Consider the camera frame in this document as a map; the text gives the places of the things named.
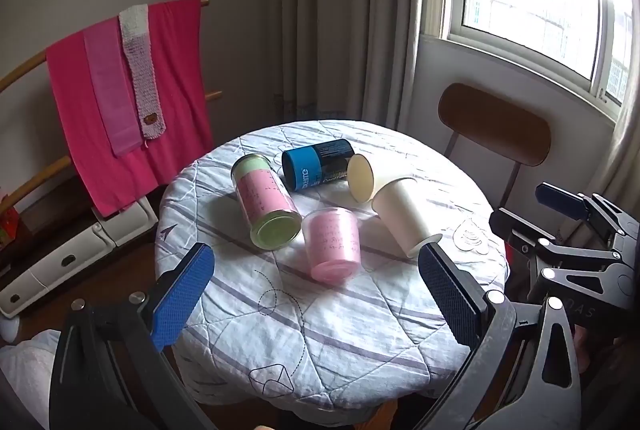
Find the green pink clear tumbler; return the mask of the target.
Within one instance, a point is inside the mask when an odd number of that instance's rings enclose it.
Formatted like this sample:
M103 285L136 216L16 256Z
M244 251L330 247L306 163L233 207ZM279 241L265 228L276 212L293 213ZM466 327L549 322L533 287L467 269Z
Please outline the green pink clear tumbler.
M266 157L242 156L231 169L231 179L257 248L275 250L296 238L302 216Z

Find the cream paper cup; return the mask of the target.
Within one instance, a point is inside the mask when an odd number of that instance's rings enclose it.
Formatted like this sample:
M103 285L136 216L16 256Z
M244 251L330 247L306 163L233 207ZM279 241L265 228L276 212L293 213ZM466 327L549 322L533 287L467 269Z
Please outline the cream paper cup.
M416 179L399 178L385 184L372 199L372 208L408 258L415 258L423 245L442 239Z

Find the pink plastic cup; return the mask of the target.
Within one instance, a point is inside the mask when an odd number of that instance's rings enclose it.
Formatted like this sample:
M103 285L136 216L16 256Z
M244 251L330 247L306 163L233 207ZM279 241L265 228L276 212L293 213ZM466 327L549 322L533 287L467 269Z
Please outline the pink plastic cup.
M345 208L323 208L302 223L310 276L326 284L343 283L361 265L358 220Z

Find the blue black cup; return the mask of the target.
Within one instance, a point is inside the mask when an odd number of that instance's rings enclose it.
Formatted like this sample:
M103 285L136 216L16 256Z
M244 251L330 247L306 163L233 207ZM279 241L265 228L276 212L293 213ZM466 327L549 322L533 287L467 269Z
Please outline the blue black cup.
M343 179L354 155L352 145L345 139L284 151L281 161L285 184L290 191L298 192Z

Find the brown wooden chair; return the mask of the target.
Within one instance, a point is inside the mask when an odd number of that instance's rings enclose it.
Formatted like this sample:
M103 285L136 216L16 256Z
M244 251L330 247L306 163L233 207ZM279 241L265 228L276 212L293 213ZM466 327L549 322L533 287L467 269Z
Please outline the brown wooden chair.
M521 168L544 164L551 150L551 129L544 118L480 88L462 83L448 86L438 102L438 117L451 130L447 158L463 137L512 161L499 207L508 202Z

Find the red snack packet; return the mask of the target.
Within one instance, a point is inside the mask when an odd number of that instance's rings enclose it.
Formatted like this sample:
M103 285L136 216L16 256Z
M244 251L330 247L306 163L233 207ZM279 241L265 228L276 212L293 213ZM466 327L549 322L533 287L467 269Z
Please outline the red snack packet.
M0 248L12 243L20 225L20 215L14 206L9 207L0 216Z

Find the cream round lid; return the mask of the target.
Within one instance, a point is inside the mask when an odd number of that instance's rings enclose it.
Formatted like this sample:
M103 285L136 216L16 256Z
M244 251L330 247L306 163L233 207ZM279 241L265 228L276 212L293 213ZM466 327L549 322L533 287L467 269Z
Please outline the cream round lid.
M369 202L374 189L374 173L371 162L362 154L355 154L347 166L349 192L358 203Z

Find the white quilted tablecloth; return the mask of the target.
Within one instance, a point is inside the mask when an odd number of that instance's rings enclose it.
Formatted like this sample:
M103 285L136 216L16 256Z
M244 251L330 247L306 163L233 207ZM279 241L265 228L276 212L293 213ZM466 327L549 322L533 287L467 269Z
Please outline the white quilted tablecloth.
M300 213L342 207L357 217L362 267L343 284L312 279L304 243L275 251L250 241L231 169L255 153L279 168L285 150L343 138L419 182L442 249L486 289L509 275L491 233L490 205L458 166L422 142L356 120L262 128L209 152L170 183L160 202L155 266L169 271L195 243L212 247L215 271L174 353L186 389L207 405L262 398L300 418L337 426L366 420L387 401L437 396L468 356L456 343L416 261L380 218L337 181L294 195Z

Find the light pink cloth strip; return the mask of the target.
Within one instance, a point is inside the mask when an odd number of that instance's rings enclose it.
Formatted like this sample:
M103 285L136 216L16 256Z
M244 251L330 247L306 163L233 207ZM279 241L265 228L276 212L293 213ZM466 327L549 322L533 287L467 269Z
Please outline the light pink cloth strip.
M142 143L122 39L116 18L93 24L82 32L91 83L108 142L116 157Z

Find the beige curtain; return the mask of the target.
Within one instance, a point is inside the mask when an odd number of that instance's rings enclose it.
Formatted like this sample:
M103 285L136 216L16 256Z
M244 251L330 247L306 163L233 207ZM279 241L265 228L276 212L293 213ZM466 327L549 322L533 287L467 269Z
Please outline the beige curtain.
M280 120L408 125L428 0L268 0Z

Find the knitted pink white scarf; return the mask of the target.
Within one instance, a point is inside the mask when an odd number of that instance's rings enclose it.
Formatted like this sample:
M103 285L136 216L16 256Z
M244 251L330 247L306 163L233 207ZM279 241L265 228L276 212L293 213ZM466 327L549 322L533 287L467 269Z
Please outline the knitted pink white scarf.
M122 10L118 22L142 135L145 140L156 140L165 133L166 125L152 59L149 6Z

